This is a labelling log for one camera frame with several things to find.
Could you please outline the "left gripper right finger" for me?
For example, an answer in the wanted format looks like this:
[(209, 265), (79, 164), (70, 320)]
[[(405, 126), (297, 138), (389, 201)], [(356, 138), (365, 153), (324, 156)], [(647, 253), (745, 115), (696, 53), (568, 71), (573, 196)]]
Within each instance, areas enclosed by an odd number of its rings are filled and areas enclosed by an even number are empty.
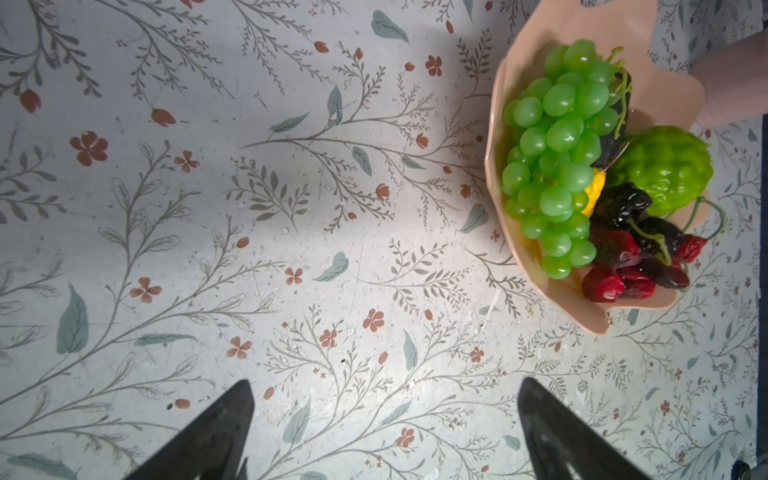
[(537, 479), (648, 479), (535, 379), (522, 381), (517, 405)]

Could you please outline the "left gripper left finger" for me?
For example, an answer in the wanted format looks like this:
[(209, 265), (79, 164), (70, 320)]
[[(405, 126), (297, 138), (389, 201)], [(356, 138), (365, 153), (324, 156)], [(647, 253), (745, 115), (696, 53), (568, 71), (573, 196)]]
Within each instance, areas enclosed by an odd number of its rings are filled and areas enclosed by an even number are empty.
[(130, 479), (246, 479), (246, 439), (255, 402), (240, 380), (170, 440)]

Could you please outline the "yellow lemon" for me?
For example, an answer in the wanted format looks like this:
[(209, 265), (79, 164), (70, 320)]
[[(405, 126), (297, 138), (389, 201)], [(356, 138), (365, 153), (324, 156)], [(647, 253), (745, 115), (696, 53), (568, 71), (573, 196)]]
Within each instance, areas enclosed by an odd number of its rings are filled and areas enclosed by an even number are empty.
[(587, 217), (592, 216), (596, 203), (600, 198), (602, 191), (605, 187), (605, 183), (606, 183), (605, 172), (603, 170), (594, 168), (593, 179), (589, 184), (589, 186), (584, 190), (584, 192), (587, 194), (588, 201), (584, 209), (581, 211), (582, 214), (584, 214)]

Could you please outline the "green custard apple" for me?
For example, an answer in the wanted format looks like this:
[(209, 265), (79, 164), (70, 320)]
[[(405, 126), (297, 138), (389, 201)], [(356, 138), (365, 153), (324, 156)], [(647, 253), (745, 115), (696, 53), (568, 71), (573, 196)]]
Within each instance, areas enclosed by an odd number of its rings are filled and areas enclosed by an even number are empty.
[(607, 171), (606, 185), (632, 183), (652, 199), (648, 213), (665, 217), (699, 197), (714, 170), (707, 144), (674, 126), (630, 134), (629, 146)]

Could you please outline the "dark avocado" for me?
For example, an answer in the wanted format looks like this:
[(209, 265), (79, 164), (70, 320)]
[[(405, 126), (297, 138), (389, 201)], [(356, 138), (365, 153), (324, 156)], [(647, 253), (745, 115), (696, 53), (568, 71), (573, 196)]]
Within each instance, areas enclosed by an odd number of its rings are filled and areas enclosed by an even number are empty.
[(594, 168), (606, 170), (624, 143), (631, 93), (632, 77), (620, 68), (609, 84), (606, 106), (590, 120), (590, 128), (598, 135), (601, 148), (600, 156), (592, 163)]

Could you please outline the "green grape bunch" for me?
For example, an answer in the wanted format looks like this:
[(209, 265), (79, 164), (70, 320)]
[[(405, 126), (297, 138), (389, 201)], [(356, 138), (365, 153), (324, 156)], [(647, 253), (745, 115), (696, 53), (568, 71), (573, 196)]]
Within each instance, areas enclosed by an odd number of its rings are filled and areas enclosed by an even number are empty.
[(604, 57), (591, 40), (557, 45), (532, 80), (503, 110), (513, 135), (501, 173), (505, 213), (538, 243), (540, 268), (553, 280), (591, 263), (590, 217), (581, 213), (601, 154), (590, 120), (603, 109), (622, 61)]

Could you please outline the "pink faceted fruit bowl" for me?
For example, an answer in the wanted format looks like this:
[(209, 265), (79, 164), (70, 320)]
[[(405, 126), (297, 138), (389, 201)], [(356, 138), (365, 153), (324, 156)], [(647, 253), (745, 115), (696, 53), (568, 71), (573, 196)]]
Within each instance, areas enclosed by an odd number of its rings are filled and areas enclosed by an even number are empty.
[(546, 53), (557, 44), (588, 39), (599, 53), (614, 47), (621, 54), (633, 78), (628, 129), (636, 132), (654, 125), (689, 130), (700, 114), (704, 89), (695, 78), (658, 68), (648, 56), (658, 14), (654, 1), (609, 1), (585, 7), (578, 1), (542, 1), (512, 42), (500, 62), (491, 98), (485, 173), (506, 242), (518, 265), (539, 294), (557, 305), (583, 329), (603, 335), (609, 328), (611, 309), (664, 310), (679, 298), (679, 292), (659, 288), (645, 300), (619, 299), (614, 303), (593, 303), (582, 295), (585, 269), (576, 269), (564, 280), (552, 280), (540, 268), (538, 243), (525, 238), (516, 220), (505, 213), (506, 198), (500, 187), (501, 172), (511, 148), (511, 133), (502, 120), (505, 104), (531, 80), (544, 72)]

